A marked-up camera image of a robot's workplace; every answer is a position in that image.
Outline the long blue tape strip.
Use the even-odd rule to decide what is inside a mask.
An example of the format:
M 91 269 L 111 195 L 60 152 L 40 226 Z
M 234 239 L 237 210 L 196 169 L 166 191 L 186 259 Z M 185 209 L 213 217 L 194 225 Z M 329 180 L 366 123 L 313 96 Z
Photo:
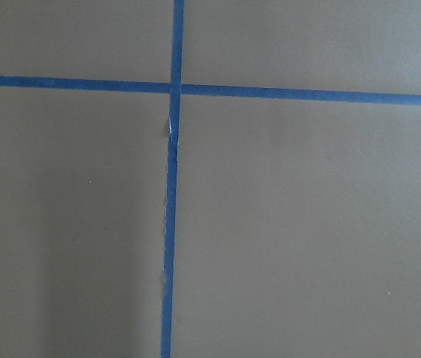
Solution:
M 171 77 L 169 84 L 168 155 L 165 197 L 165 235 L 163 247 L 164 281 L 160 341 L 161 357 L 171 356 L 184 11 L 185 2 L 183 0 L 175 1 L 173 5 Z

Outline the crossing blue tape strip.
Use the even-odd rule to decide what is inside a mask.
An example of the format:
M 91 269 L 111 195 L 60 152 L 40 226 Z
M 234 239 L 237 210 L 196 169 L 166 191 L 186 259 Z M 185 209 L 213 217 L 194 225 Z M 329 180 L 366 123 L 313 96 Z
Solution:
M 169 83 L 0 75 L 0 87 L 169 94 Z M 181 84 L 183 95 L 421 106 L 421 95 Z

